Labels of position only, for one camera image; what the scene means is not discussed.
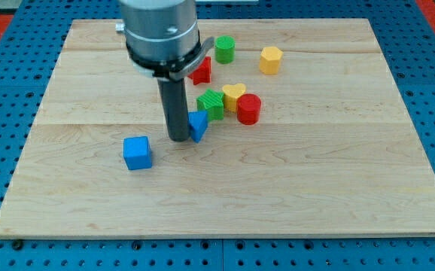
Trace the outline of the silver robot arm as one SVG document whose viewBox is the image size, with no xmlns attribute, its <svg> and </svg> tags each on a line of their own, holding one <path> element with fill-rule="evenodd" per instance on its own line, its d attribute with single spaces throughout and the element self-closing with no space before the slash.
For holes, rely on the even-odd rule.
<svg viewBox="0 0 435 271">
<path fill-rule="evenodd" d="M 142 73 L 164 81 L 192 74 L 214 46 L 201 40 L 194 0 L 119 0 L 130 59 Z"/>
</svg>

